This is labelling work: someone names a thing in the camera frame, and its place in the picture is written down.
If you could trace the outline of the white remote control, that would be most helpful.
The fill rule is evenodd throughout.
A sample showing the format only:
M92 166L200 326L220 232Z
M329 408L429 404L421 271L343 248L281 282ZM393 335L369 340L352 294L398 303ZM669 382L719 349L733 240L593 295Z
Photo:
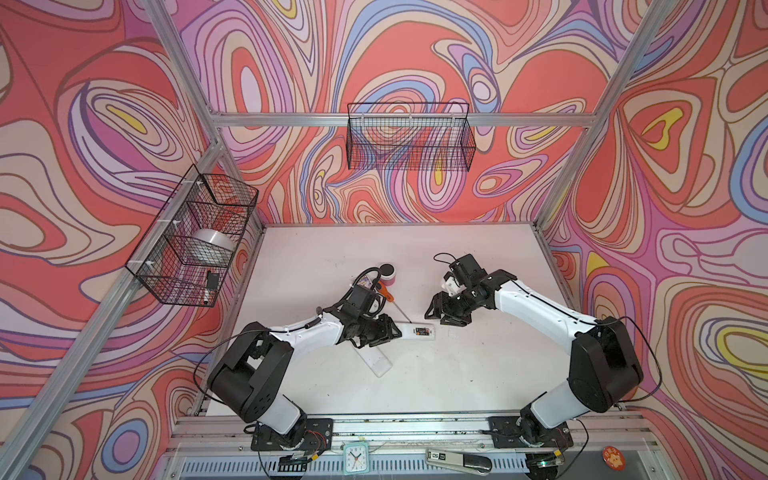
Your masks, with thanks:
M435 328L425 323L396 323L403 340L433 341L436 338Z

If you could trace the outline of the orange handled screwdriver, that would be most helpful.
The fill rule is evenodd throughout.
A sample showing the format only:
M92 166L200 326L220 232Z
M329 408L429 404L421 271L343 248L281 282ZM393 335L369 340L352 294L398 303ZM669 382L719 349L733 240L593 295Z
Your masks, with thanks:
M378 284L377 289L380 292L380 294L390 303L392 304L398 312L409 322L411 323L412 320L410 317L404 312L404 310L396 303L394 296L391 294L391 292L388 290L388 288L383 284Z

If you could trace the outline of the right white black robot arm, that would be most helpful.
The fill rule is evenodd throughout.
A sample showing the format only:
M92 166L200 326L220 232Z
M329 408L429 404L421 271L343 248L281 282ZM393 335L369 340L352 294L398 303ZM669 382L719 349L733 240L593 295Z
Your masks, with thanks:
M515 429L524 445L541 446L567 421L608 411L644 380L627 317L598 319L580 313L503 269L487 272L471 254L453 256L447 266L426 319L465 327L479 309L499 311L545 335L569 357L565 380L520 411Z

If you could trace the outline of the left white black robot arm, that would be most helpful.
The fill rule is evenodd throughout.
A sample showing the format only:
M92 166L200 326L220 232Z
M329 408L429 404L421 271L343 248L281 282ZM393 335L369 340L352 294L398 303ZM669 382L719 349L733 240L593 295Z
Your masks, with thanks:
M291 361L325 347L376 350L400 339L402 331L384 312L384 281L394 273L390 264L363 270L339 300L319 307L310 319L275 327L249 323L216 345L226 350L207 369L206 379L195 381L196 387L246 424L267 427L297 443L307 431L306 413L281 393Z

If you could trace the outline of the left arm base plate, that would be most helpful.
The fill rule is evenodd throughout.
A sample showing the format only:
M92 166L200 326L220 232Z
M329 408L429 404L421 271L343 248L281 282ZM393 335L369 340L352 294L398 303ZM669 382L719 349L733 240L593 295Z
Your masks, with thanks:
M324 452L332 447L334 420L330 417L300 419L286 434L258 424L252 432L250 449L256 452Z

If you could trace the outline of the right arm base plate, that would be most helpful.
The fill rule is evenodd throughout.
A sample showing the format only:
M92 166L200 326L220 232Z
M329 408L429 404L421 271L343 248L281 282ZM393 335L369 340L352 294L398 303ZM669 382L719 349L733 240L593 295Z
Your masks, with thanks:
M491 436L496 448L567 450L574 445L566 423L547 429L534 417L491 416L487 435Z

